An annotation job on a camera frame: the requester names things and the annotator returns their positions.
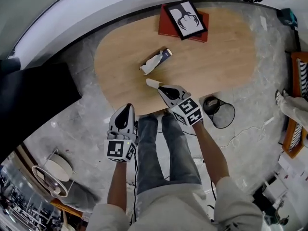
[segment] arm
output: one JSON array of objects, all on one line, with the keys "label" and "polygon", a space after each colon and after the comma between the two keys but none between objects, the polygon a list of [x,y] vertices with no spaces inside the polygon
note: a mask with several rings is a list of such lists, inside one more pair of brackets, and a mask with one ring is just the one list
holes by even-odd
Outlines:
[{"label": "arm", "polygon": [[216,185],[214,220],[224,230],[261,230],[262,213],[228,177],[227,161],[220,148],[201,121],[192,127],[197,135],[208,174]]},{"label": "arm", "polygon": [[126,163],[116,163],[107,204],[97,204],[93,210],[87,230],[127,231],[129,220],[126,216]]},{"label": "arm", "polygon": [[197,135],[208,174],[216,185],[221,178],[229,176],[226,158],[201,121],[198,121],[192,127]]},{"label": "arm", "polygon": [[126,163],[116,163],[107,204],[120,207],[126,212]]}]

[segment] framed picture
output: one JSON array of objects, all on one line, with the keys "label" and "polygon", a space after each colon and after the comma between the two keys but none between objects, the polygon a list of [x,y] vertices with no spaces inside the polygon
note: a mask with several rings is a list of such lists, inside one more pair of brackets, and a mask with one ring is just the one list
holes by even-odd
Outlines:
[{"label": "framed picture", "polygon": [[181,40],[206,32],[207,28],[190,0],[168,4],[165,7],[173,26]]}]

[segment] black cable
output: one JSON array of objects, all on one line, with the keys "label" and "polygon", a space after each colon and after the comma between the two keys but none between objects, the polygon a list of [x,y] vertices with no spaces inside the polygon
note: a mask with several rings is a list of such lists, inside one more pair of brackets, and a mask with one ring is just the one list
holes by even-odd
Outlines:
[{"label": "black cable", "polygon": [[211,188],[212,188],[212,193],[213,193],[214,199],[215,199],[215,201],[216,201],[216,195],[215,195],[215,193],[214,193],[214,188],[213,188],[213,182],[212,182],[212,180],[211,180]]},{"label": "black cable", "polygon": [[134,216],[135,216],[135,222],[137,221],[136,217],[136,180],[137,180],[137,172],[138,172],[138,165],[137,165],[137,159],[136,159],[136,152],[134,153],[135,157],[135,187],[134,187]]},{"label": "black cable", "polygon": [[188,133],[188,132],[185,132],[185,131],[182,131],[183,133],[186,133],[186,134],[188,134],[188,135],[192,135],[192,136],[197,136],[197,135],[195,135],[195,134],[193,134],[193,133]]},{"label": "black cable", "polygon": [[[135,169],[135,170],[136,170],[136,169]],[[167,180],[169,177],[170,177],[170,176],[167,176],[167,177],[165,178],[165,180]],[[136,185],[136,182],[132,182],[132,185],[135,186],[135,185]]]},{"label": "black cable", "polygon": [[211,207],[212,209],[214,209],[214,207],[212,205],[207,205],[208,207]]}]

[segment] wooden table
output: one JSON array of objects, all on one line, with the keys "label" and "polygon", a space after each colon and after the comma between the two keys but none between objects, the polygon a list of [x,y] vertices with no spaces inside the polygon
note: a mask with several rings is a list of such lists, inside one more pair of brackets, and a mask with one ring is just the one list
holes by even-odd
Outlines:
[{"label": "wooden table", "polygon": [[[127,103],[136,115],[166,108],[146,78],[184,87],[194,97],[248,82],[256,66],[255,39],[243,18],[226,8],[198,8],[209,14],[208,42],[158,35],[159,15],[119,27],[97,48],[95,72],[102,91],[115,108]],[[149,75],[139,67],[161,47],[173,55]]]}]

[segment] marble floor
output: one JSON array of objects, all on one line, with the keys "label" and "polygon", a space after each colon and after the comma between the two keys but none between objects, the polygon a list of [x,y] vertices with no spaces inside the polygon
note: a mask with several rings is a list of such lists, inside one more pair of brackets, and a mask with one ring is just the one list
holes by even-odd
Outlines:
[{"label": "marble floor", "polygon": [[[215,93],[234,105],[236,116],[225,129],[215,128],[208,118],[205,127],[221,147],[236,184],[247,193],[255,190],[277,167],[281,146],[277,143],[283,125],[283,115],[275,104],[276,89],[288,83],[284,51],[295,50],[292,30],[283,26],[273,9],[236,2],[196,2],[197,7],[227,7],[239,13],[255,34],[257,66],[253,79],[245,86]],[[54,149],[68,159],[76,174],[76,182],[106,199],[115,164],[104,158],[109,117],[114,109],[102,93],[95,75],[93,58],[102,38],[113,29],[127,23],[159,14],[159,9],[125,18],[83,38],[55,59],[69,65],[82,99],[60,112],[29,138],[25,144],[34,158],[43,163]],[[261,24],[261,16],[266,20]],[[192,129],[183,127],[188,133]],[[194,135],[186,135],[199,168],[209,204],[214,204],[210,179]],[[157,153],[164,175],[168,176],[169,152],[163,135],[157,135]],[[132,196],[134,163],[128,164],[128,193]]]}]

